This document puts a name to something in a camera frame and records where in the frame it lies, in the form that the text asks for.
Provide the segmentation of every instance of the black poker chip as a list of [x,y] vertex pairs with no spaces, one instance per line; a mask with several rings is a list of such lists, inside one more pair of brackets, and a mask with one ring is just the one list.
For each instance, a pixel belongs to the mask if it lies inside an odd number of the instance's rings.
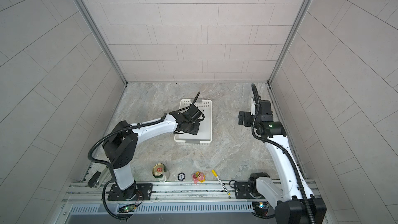
[[178,178],[179,181],[184,181],[185,174],[181,172],[180,174],[178,174],[177,178]]

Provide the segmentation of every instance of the cable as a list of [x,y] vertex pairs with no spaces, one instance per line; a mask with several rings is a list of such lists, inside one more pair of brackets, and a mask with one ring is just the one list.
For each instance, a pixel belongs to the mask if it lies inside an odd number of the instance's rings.
[[200,94],[200,92],[198,92],[198,93],[196,94],[196,97],[193,99],[193,102],[192,102],[189,106],[184,107],[184,108],[181,108],[181,109],[178,109],[178,111],[181,112],[182,110],[186,110],[186,109],[190,108],[193,104],[195,104],[196,100],[197,100],[198,97],[199,97],[199,94]]
[[258,115],[258,113],[260,111],[260,100],[259,100],[260,97],[258,95],[258,91],[257,91],[256,85],[252,84],[251,85],[251,89],[253,91],[254,100],[256,101],[256,105],[257,105],[256,113],[255,113],[255,115],[253,117],[253,121],[251,122],[251,134],[253,135],[253,137],[255,137],[258,140],[261,140],[261,141],[270,143],[272,145],[275,145],[276,147],[281,149],[281,151],[286,155],[287,159],[289,160],[290,164],[292,165],[293,171],[295,172],[298,188],[300,190],[301,197],[303,199],[304,207],[305,207],[305,209],[307,211],[307,215],[308,215],[309,221],[310,221],[311,224],[316,224],[315,219],[314,219],[314,215],[313,215],[311,207],[310,207],[310,203],[308,202],[304,187],[303,187],[302,182],[301,182],[299,171],[298,171],[298,169],[296,167],[296,164],[295,164],[293,158],[290,156],[289,152],[282,145],[278,144],[277,142],[274,142],[274,141],[269,140],[267,138],[258,137],[256,135],[256,133],[254,132],[254,123],[255,123],[257,115]]
[[165,113],[165,114],[163,115],[163,117],[160,118],[160,120],[157,120],[157,121],[154,121],[154,122],[148,122],[148,123],[139,124],[139,125],[131,126],[131,127],[124,127],[124,128],[119,129],[119,130],[117,130],[117,131],[114,131],[114,132],[109,133],[108,135],[106,135],[105,137],[101,138],[98,142],[96,142],[96,143],[91,147],[90,151],[89,151],[88,154],[87,154],[88,160],[90,160],[91,162],[94,162],[94,163],[102,163],[102,164],[105,164],[106,167],[111,168],[111,167],[112,167],[112,164],[111,164],[110,162],[105,161],[105,160],[95,159],[95,158],[93,157],[93,152],[95,151],[95,149],[96,149],[102,142],[104,142],[105,140],[107,140],[109,137],[112,137],[113,135],[116,135],[116,134],[119,134],[119,133],[122,133],[122,132],[127,132],[127,131],[129,131],[129,130],[133,130],[133,129],[137,129],[137,128],[141,128],[141,127],[148,127],[148,126],[152,126],[152,125],[154,125],[154,124],[159,124],[160,122],[163,122],[163,121],[164,121],[164,119],[166,118],[166,115],[167,115],[167,113]]
[[107,204],[106,204],[106,201],[105,201],[106,186],[108,186],[108,184],[110,184],[110,183],[114,183],[114,181],[113,181],[113,180],[107,181],[107,182],[105,183],[105,185],[103,186],[103,189],[102,189],[102,204],[103,204],[103,207],[105,208],[105,210],[107,211],[107,213],[108,213],[110,216],[112,216],[112,217],[118,219],[119,221],[121,221],[121,220],[126,220],[126,221],[127,221],[130,217],[132,217],[132,214],[129,214],[129,215],[124,214],[124,215],[122,215],[122,216],[117,215],[117,214],[114,214],[114,213],[112,213],[112,211],[109,210],[109,208],[108,208],[108,206],[107,206]]
[[270,215],[266,215],[266,216],[262,216],[256,213],[251,212],[252,215],[254,215],[255,217],[261,218],[261,219],[271,219],[271,218],[275,218],[275,214],[270,214]]

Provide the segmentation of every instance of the tiled wall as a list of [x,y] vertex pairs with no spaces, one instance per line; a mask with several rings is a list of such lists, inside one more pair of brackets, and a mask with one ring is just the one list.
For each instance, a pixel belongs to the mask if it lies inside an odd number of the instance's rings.
[[43,223],[123,89],[72,0],[0,0],[0,222]]
[[265,81],[303,0],[83,0],[126,79]]
[[272,83],[335,224],[398,221],[397,8],[313,0]]

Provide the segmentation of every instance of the canned drink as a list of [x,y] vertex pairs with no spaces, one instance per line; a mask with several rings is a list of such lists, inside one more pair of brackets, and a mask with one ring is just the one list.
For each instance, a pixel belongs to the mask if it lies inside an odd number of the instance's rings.
[[170,175],[169,170],[167,169],[167,167],[162,164],[162,163],[158,163],[157,165],[155,165],[152,169],[152,175],[153,177],[155,177],[158,181],[160,182],[166,182],[167,178]]

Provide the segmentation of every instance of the ventilation grille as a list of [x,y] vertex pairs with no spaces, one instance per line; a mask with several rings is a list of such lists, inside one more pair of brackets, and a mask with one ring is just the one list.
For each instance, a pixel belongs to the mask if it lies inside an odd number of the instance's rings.
[[[108,204],[116,213],[127,203]],[[172,214],[172,213],[210,213],[210,212],[253,212],[251,202],[145,202],[134,211],[135,214]],[[108,214],[102,204],[73,204],[69,214]]]
[[177,202],[141,205],[135,212],[151,213],[197,213],[197,212],[251,212],[251,202]]
[[96,213],[98,211],[98,205],[92,205],[92,204],[87,204],[87,205],[77,205],[75,207],[72,207],[70,209],[71,213],[80,213],[80,214],[87,214],[87,213]]

